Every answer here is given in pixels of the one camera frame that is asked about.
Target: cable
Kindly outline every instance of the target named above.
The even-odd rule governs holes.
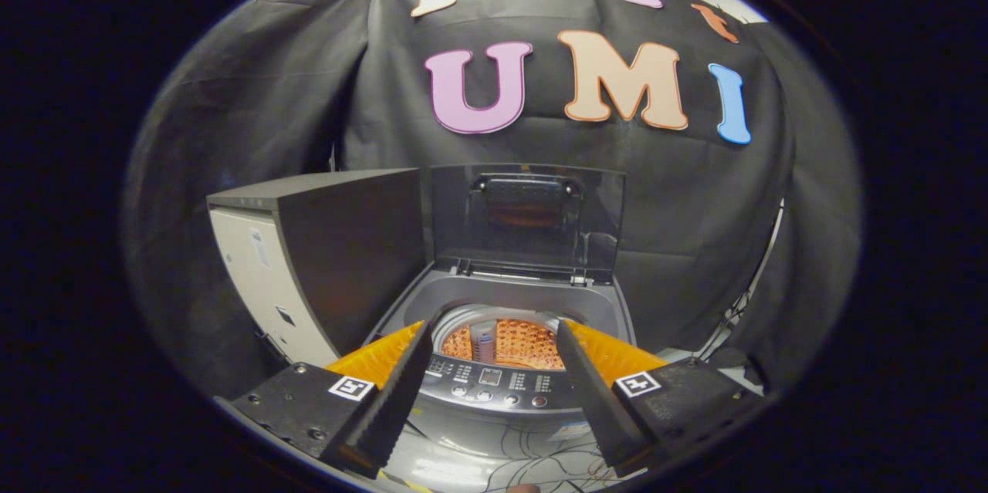
[[[617,481],[621,482],[624,479],[604,479],[604,481]],[[529,483],[529,485],[546,485],[546,483],[559,483],[559,480],[553,479],[551,481],[538,481],[536,483]],[[495,487],[494,489],[485,489],[483,493],[491,493],[492,491],[501,491],[503,489],[508,489],[509,487],[514,487],[512,485],[506,485],[504,487]]]
[[[516,459],[515,461],[507,461],[507,462],[505,462],[505,464],[501,464],[500,466],[498,466],[498,468],[495,468],[494,469],[494,472],[491,472],[491,475],[490,476],[487,476],[487,486],[484,489],[483,493],[490,493],[490,491],[497,491],[499,489],[507,489],[508,487],[512,487],[512,482],[515,481],[515,478],[518,478],[519,477],[519,474],[522,474],[523,471],[526,472],[526,471],[528,471],[528,469],[532,469],[535,464],[539,464],[539,462],[545,461],[546,458],[552,458],[552,457],[555,457],[555,455],[557,455],[557,454],[562,454],[562,452],[587,452],[587,454],[592,454],[592,452],[590,452],[590,451],[575,451],[576,448],[579,448],[579,447],[589,447],[591,444],[593,444],[594,446],[597,446],[597,442],[596,441],[592,441],[592,443],[575,444],[572,447],[561,448],[560,450],[555,451],[552,454],[548,455],[548,457],[529,459],[528,461],[525,461],[525,464],[522,464],[521,468],[516,469],[515,473],[512,474],[511,478],[508,480],[508,485],[506,487],[497,487],[497,488],[491,489],[490,488],[491,480],[494,478],[494,474],[495,473],[497,473],[498,471],[501,471],[501,468],[504,468],[508,464],[512,464],[513,462],[521,462],[521,461],[523,461],[523,458]],[[547,482],[544,482],[544,483],[555,483],[555,481],[547,481]]]
[[[568,480],[568,479],[567,479],[567,480],[566,480],[566,483],[568,483],[568,484],[570,484],[571,486],[573,486],[573,489],[576,489],[576,490],[578,490],[578,491],[579,491],[579,493],[586,493],[586,492],[585,492],[585,491],[584,491],[583,489],[580,489],[580,487],[579,487],[579,486],[577,486],[577,485],[576,485],[575,483],[573,483],[572,481],[570,481],[570,480]]]

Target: transparent lid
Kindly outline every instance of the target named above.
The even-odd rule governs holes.
[[[610,281],[624,174],[548,165],[431,169],[438,268],[481,262]]]

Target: top-loading washing machine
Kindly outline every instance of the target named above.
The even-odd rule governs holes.
[[[592,443],[555,349],[562,318],[635,344],[614,278],[622,173],[536,165],[431,169],[435,260],[374,339],[433,322],[409,423],[484,457],[544,457]]]

